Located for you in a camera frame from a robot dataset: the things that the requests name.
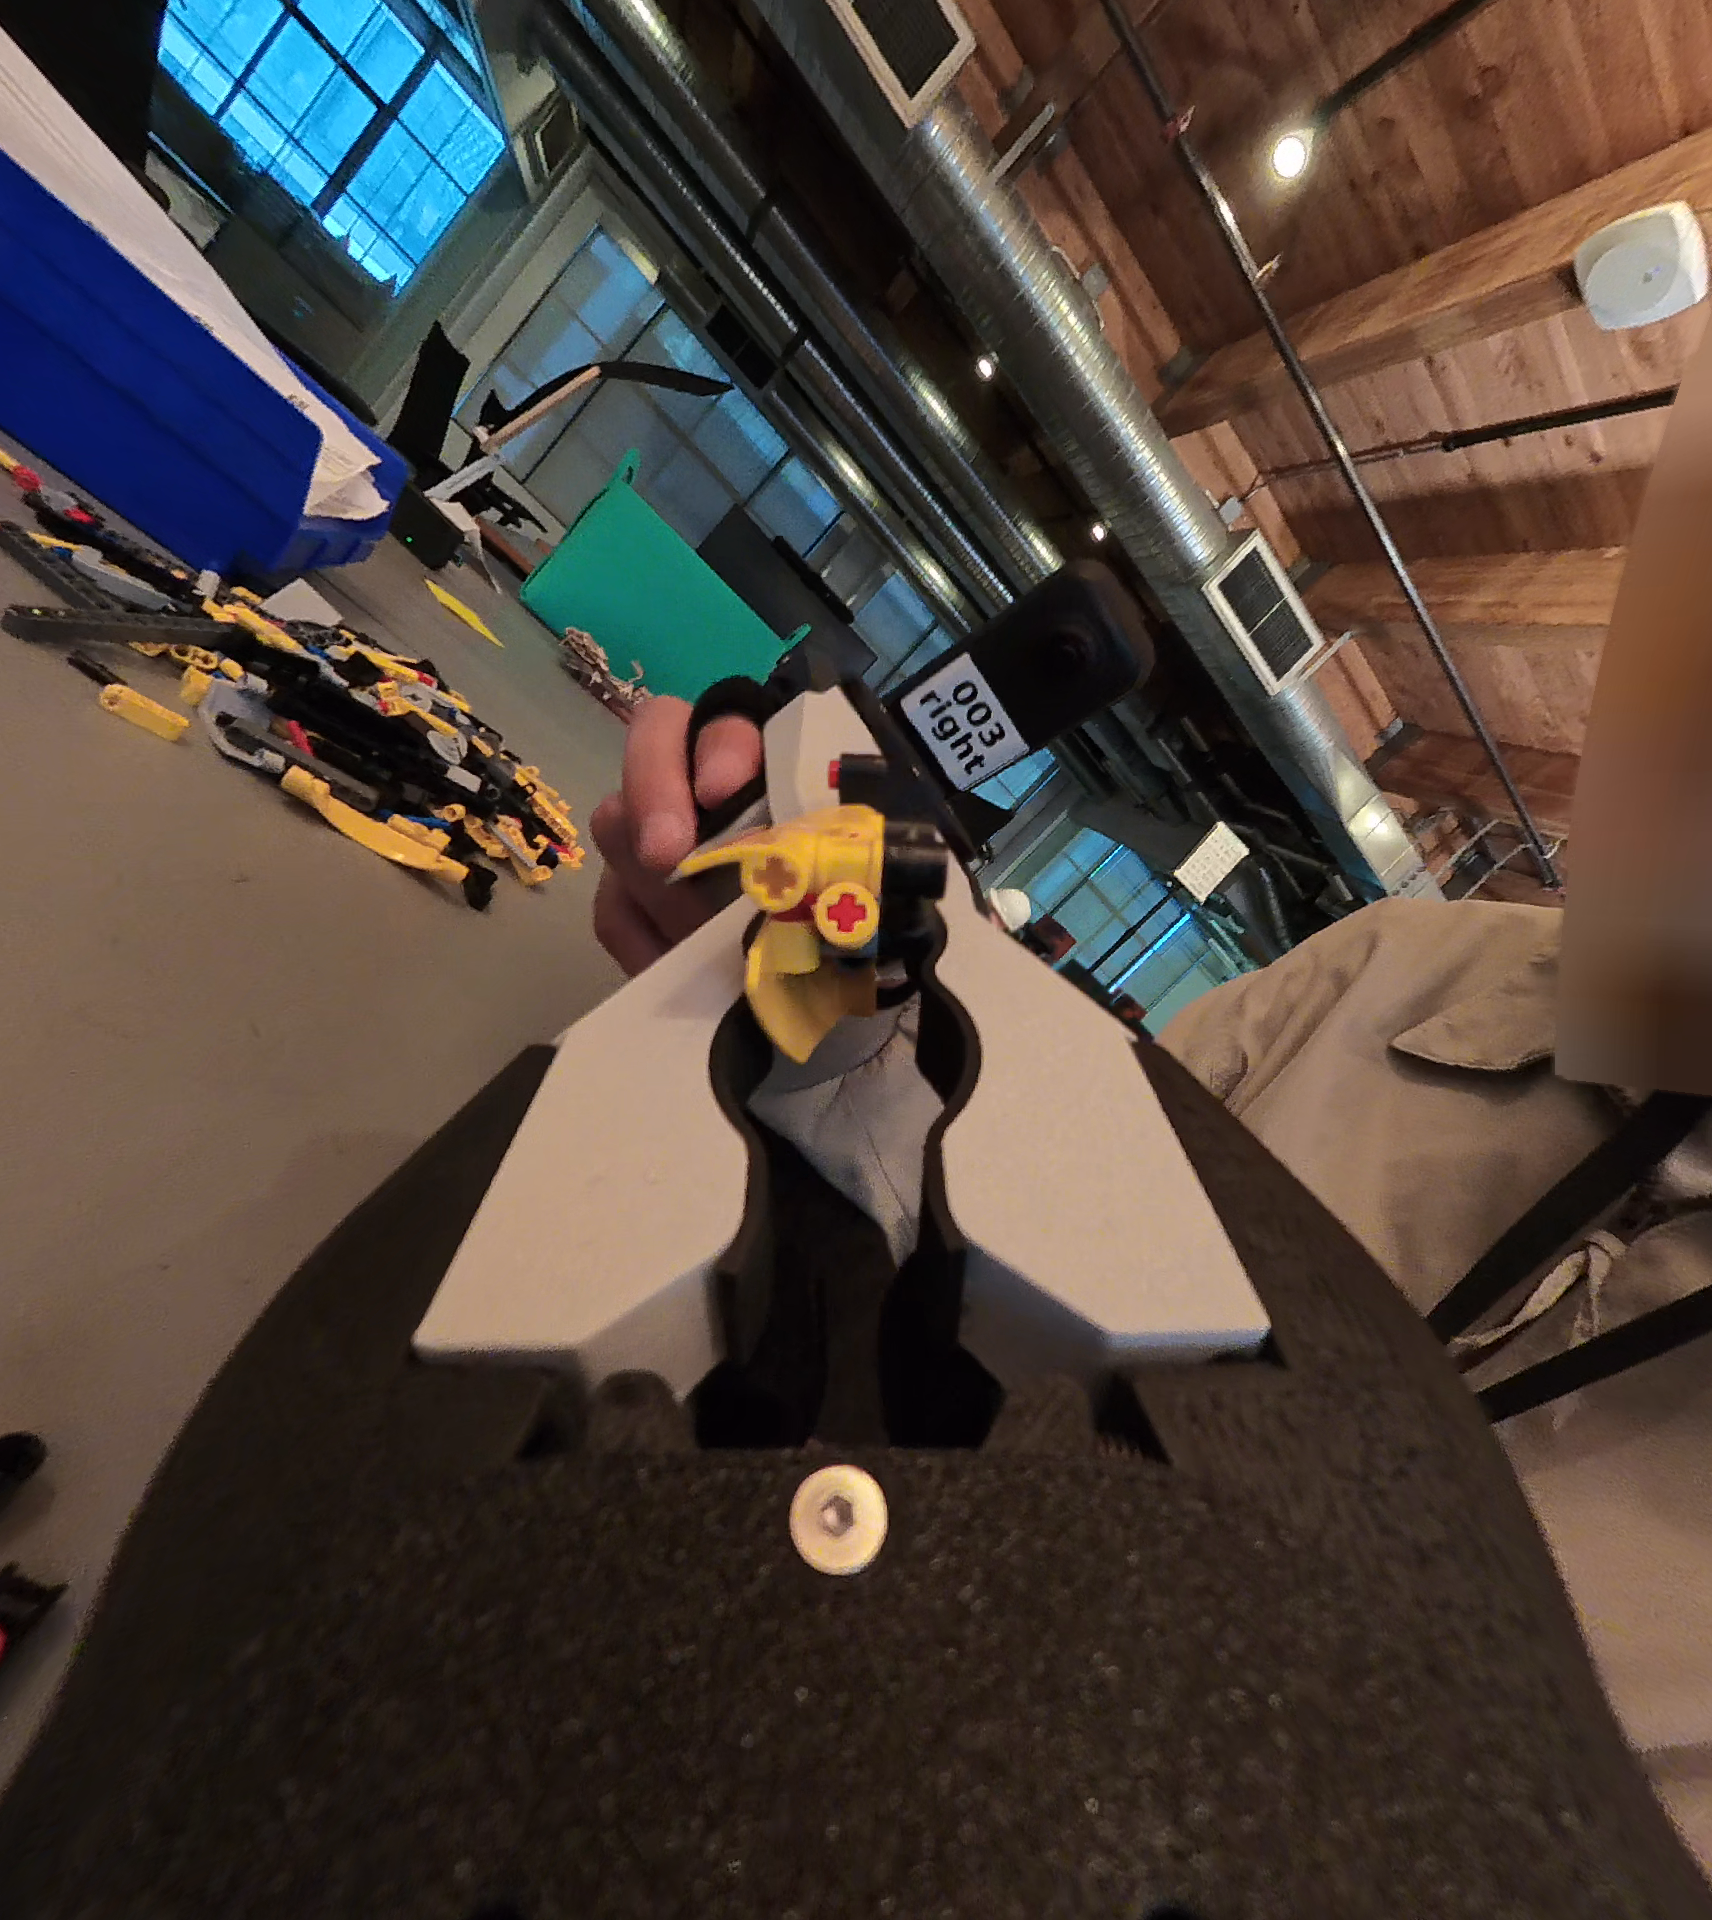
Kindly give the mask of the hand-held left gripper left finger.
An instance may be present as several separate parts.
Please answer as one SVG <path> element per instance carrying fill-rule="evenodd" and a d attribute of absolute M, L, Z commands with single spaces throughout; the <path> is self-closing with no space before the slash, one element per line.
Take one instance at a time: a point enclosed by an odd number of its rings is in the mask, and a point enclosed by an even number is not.
<path fill-rule="evenodd" d="M 713 1276 L 748 1205 L 748 1144 L 710 1053 L 744 991 L 748 900 L 574 1021 L 412 1334 L 433 1364 L 653 1375 L 689 1396 L 724 1358 Z"/>

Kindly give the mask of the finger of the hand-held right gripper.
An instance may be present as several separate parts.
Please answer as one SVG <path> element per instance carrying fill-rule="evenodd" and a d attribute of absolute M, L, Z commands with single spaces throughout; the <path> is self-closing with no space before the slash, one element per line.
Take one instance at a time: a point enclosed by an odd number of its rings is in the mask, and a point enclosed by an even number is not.
<path fill-rule="evenodd" d="M 833 1030 L 805 1062 L 774 1054 L 754 1090 L 754 1118 L 881 1230 L 894 1269 L 920 1238 L 927 1147 L 942 1113 L 919 1038 Z"/>

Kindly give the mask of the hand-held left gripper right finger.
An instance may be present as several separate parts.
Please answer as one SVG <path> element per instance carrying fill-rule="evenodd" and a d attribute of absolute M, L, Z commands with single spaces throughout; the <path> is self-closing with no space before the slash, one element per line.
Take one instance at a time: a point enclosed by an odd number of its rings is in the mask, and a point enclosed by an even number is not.
<path fill-rule="evenodd" d="M 971 888 L 939 914 L 927 1006 L 971 1046 L 927 1194 L 960 1237 L 965 1352 L 1005 1389 L 1259 1356 L 1272 1321 L 1149 1075 L 1166 1057 Z"/>

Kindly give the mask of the yellow black toy brick assembly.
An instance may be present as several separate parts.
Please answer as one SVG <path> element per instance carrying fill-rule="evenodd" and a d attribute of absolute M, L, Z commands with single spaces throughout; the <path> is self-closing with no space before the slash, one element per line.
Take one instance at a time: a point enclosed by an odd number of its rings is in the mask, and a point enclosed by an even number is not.
<path fill-rule="evenodd" d="M 748 1008 L 777 1053 L 806 1064 L 838 1024 L 881 1010 L 881 973 L 906 964 L 945 898 L 951 848 L 916 770 L 881 753 L 831 763 L 831 804 L 691 853 L 689 883 L 737 879 L 757 913 Z"/>

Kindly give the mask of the black head desk lamp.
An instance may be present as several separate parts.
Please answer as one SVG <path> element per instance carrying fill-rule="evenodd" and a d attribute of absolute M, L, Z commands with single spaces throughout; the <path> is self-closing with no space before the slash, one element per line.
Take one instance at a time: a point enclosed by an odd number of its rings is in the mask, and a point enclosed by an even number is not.
<path fill-rule="evenodd" d="M 504 450 L 513 441 L 534 429 L 567 403 L 588 395 L 597 387 L 608 384 L 630 384 L 695 399 L 720 399 L 732 392 L 734 387 L 730 379 L 716 379 L 680 366 L 665 366 L 637 358 L 590 362 L 545 382 L 520 405 L 508 407 L 507 403 L 494 400 L 484 405 L 476 432 L 478 452 L 497 455 Z"/>

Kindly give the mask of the person's right hand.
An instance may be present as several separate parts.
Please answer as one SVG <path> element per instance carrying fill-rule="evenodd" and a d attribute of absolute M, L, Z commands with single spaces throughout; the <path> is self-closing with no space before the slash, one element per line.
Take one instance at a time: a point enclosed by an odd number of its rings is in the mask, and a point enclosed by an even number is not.
<path fill-rule="evenodd" d="M 655 695 L 634 710 L 618 787 L 593 811 L 599 851 L 593 925 L 625 976 L 649 973 L 718 907 L 674 879 L 696 851 L 700 822 L 737 820 L 763 774 L 765 742 L 752 718 L 724 712 L 695 732 L 695 709 Z"/>

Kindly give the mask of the white ceiling vent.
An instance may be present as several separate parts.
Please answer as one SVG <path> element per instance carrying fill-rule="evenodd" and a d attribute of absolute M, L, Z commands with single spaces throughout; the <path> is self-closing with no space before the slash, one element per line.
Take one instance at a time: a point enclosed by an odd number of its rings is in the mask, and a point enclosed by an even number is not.
<path fill-rule="evenodd" d="M 1320 624 L 1261 533 L 1212 568 L 1202 594 L 1272 698 L 1298 689 L 1328 654 Z"/>
<path fill-rule="evenodd" d="M 920 126 L 978 52 L 956 3 L 828 3 L 866 73 L 908 130 Z"/>

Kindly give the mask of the person's beige jacket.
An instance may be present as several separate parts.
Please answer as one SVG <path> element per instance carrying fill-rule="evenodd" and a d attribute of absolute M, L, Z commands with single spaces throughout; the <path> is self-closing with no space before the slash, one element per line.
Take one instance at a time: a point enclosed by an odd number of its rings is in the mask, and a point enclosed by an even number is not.
<path fill-rule="evenodd" d="M 1168 1050 L 1439 1311 L 1646 1095 L 1557 1067 L 1564 916 L 1376 903 L 1214 988 Z M 1712 1289 L 1712 1101 L 1445 1345 L 1497 1389 Z M 1497 1427 L 1610 1694 L 1712 1883 L 1712 1331 Z"/>

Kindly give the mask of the green felt bin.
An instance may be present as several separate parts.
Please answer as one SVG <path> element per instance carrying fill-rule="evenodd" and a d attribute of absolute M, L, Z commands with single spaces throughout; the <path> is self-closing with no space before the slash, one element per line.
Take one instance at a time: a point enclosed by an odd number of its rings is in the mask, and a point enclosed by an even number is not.
<path fill-rule="evenodd" d="M 552 634 L 581 630 L 633 663 L 655 697 L 689 704 L 713 686 L 765 684 L 812 632 L 765 623 L 637 488 L 630 449 L 557 548 L 524 580 L 523 607 Z"/>

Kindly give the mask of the small brown model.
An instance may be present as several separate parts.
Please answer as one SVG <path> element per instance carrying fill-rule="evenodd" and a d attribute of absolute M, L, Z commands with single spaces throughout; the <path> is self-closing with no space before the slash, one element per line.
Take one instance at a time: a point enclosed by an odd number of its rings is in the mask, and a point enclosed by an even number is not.
<path fill-rule="evenodd" d="M 630 665 L 629 676 L 614 670 L 597 639 L 577 627 L 558 636 L 558 660 L 564 672 L 604 709 L 633 714 L 651 698 L 645 666 Z"/>

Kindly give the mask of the pile of yellow black bricks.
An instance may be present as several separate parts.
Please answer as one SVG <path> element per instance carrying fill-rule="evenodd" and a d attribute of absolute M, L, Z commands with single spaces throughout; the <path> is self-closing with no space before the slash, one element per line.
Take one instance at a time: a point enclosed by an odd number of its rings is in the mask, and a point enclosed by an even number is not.
<path fill-rule="evenodd" d="M 5 444 L 0 469 L 25 512 L 0 519 L 0 552 L 44 590 L 0 627 L 62 654 L 101 710 L 170 745 L 196 728 L 344 841 L 476 913 L 501 876 L 537 891 L 584 866 L 567 801 L 434 663 L 319 599 L 262 599 L 124 536 Z"/>

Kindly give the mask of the black device green lights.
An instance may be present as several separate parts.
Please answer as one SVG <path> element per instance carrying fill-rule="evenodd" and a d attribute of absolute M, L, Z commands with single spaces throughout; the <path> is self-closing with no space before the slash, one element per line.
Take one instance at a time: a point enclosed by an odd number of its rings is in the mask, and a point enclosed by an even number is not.
<path fill-rule="evenodd" d="M 404 547 L 431 573 L 440 573 L 471 556 L 469 523 L 454 519 L 448 507 L 444 500 L 431 499 L 411 479 L 400 488 L 388 517 L 388 539 Z"/>

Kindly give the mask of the white ceiling device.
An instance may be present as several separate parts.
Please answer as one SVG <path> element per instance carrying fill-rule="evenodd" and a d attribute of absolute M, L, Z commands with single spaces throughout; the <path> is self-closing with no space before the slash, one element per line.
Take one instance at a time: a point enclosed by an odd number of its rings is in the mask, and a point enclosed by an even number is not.
<path fill-rule="evenodd" d="M 1707 228 L 1684 201 L 1614 218 L 1572 256 L 1580 304 L 1602 333 L 1664 324 L 1708 301 Z"/>

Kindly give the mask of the blue plastic bin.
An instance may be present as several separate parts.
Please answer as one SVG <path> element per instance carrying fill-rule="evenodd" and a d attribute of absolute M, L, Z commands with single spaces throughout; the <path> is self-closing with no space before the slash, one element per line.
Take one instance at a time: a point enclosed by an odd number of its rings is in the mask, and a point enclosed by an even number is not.
<path fill-rule="evenodd" d="M 182 565 L 221 574 L 366 561 L 408 465 L 306 377 L 375 457 L 378 515 L 309 512 L 323 435 L 0 148 L 0 429 Z"/>

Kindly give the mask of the white paper sheets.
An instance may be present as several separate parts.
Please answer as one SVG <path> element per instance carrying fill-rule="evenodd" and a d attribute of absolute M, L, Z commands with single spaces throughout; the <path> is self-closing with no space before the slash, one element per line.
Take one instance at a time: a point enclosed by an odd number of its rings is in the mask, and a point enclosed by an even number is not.
<path fill-rule="evenodd" d="M 85 122 L 0 25 L 0 158 L 89 228 L 212 340 L 221 343 L 320 432 L 306 486 L 310 517 L 388 517 L 378 457 L 326 397 L 313 397 L 221 275 L 154 204 L 147 182 Z"/>

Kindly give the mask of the silver ventilation duct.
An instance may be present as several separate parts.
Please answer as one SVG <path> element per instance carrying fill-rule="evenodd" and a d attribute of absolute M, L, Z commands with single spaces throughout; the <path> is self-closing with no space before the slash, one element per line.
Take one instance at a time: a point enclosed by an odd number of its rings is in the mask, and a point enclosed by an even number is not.
<path fill-rule="evenodd" d="M 968 112 L 945 92 L 906 124 L 833 5 L 772 5 L 763 20 L 1105 523 L 1108 544 L 1175 629 L 1181 660 L 1200 665 L 1281 774 L 1347 895 L 1442 900 L 1324 700 L 1315 690 L 1269 692 L 1208 601 L 1205 589 L 1234 568 L 1228 533 L 1101 322 L 1081 307 L 1083 291 L 1037 217 L 993 180 L 989 146 Z"/>

